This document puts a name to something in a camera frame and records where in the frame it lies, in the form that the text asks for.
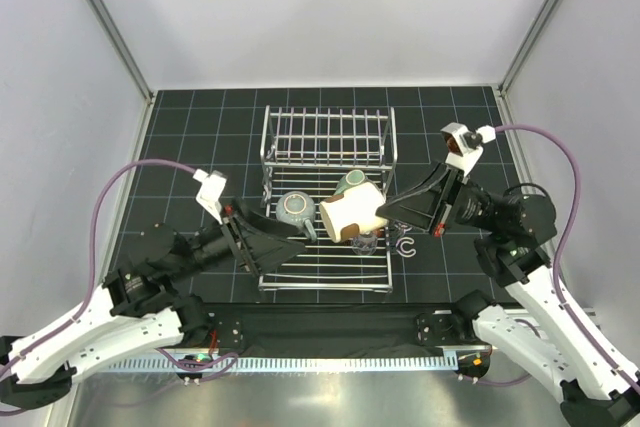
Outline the mint green ceramic mug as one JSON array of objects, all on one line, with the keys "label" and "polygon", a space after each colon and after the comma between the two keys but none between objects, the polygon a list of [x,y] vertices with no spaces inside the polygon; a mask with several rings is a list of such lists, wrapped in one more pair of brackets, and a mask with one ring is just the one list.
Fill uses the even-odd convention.
[{"label": "mint green ceramic mug", "polygon": [[357,187],[366,181],[367,177],[362,170],[350,170],[338,181],[334,194],[340,195],[346,190]]}]

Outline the small clear shot glass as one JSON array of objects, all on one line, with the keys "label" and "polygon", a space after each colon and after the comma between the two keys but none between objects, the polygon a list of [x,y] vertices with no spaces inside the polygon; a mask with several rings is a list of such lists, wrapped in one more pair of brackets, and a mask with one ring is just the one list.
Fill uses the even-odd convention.
[{"label": "small clear shot glass", "polygon": [[372,256],[377,249],[378,236],[374,232],[361,234],[351,240],[353,252],[358,256]]}]

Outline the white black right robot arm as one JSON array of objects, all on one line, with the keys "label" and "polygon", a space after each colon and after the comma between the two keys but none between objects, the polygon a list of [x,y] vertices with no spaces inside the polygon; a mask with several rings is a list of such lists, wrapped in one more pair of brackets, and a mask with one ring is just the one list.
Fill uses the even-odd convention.
[{"label": "white black right robot arm", "polygon": [[555,206],[547,194],[507,189],[497,195],[440,164],[377,213],[433,236],[452,223],[483,230],[474,242],[482,271],[545,336],[537,337],[480,291],[455,302],[452,335],[462,343],[478,339],[503,351],[547,389],[571,426],[624,426],[638,417],[638,367],[580,308],[542,248],[557,233]]}]

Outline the cream brown ceramic cup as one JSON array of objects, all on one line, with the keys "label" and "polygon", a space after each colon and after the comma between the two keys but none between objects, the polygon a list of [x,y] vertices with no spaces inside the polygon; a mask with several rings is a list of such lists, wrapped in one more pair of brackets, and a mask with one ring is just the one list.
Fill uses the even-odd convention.
[{"label": "cream brown ceramic cup", "polygon": [[321,201],[319,212],[330,240],[341,243],[386,227],[388,221],[376,214],[385,201],[385,196],[371,182]]}]

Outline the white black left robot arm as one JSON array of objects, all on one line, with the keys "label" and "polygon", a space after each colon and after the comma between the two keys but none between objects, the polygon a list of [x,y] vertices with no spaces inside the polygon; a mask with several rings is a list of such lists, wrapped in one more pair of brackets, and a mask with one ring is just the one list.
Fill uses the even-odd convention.
[{"label": "white black left robot arm", "polygon": [[42,408],[101,368],[150,349],[201,347],[214,323],[202,299],[176,284],[230,260],[255,276],[305,250],[300,228],[265,217],[239,199],[222,220],[187,238],[156,223],[131,243],[126,260],[65,317],[25,337],[1,339],[6,415]]}]

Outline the clear glass mug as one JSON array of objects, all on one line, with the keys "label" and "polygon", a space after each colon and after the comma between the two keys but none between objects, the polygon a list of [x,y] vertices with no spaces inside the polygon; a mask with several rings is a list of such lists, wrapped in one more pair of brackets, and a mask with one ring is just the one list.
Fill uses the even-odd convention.
[{"label": "clear glass mug", "polygon": [[287,192],[277,202],[275,212],[278,221],[297,227],[312,242],[317,240],[314,227],[316,206],[308,194]]}]

